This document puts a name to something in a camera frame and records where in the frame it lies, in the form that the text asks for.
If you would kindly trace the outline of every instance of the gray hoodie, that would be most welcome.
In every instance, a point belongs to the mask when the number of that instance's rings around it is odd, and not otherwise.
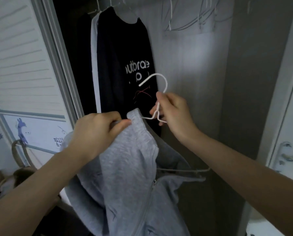
[[[157,170],[190,166],[152,131],[138,109],[127,118],[132,124],[66,187],[72,207],[95,236],[189,235],[176,190],[183,182],[205,178]],[[62,149],[71,136],[66,136]]]

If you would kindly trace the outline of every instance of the hanging clothes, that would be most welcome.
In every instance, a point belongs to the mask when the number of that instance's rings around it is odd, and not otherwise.
[[[74,75],[84,115],[96,113],[91,60],[91,17],[82,15],[77,22],[78,71]]]
[[[190,166],[155,134],[138,109],[127,117],[132,124],[65,188],[74,211],[96,236],[189,235],[177,208],[176,190],[183,182],[205,178],[157,171]],[[65,137],[61,150],[71,137],[72,133]]]
[[[98,72],[97,72],[97,27],[100,13],[98,13],[92,19],[91,24],[91,59],[92,59],[92,76],[95,94],[95,103],[97,113],[101,113],[101,99],[100,99],[100,88],[98,83]]]
[[[146,27],[138,18],[134,24],[121,20],[113,7],[99,16],[97,28],[97,67],[101,111],[118,111],[122,118],[139,108],[143,116],[156,103],[156,78],[138,84],[155,73],[151,45]],[[148,121],[160,135],[155,120]]]

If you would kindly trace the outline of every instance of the wardrobe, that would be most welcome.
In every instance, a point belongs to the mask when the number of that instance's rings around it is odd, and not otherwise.
[[[61,138],[84,115],[76,85],[82,81],[78,20],[110,6],[123,21],[139,17],[144,23],[156,72],[167,78],[168,91],[187,100],[199,129],[256,159],[293,0],[0,0],[0,126],[6,142],[11,145],[21,131],[38,168],[58,152]],[[204,19],[202,8],[210,10]],[[164,89],[161,78],[157,84]],[[161,138],[193,168],[206,167],[167,127]],[[245,235],[250,207],[213,172],[178,193],[191,235]]]

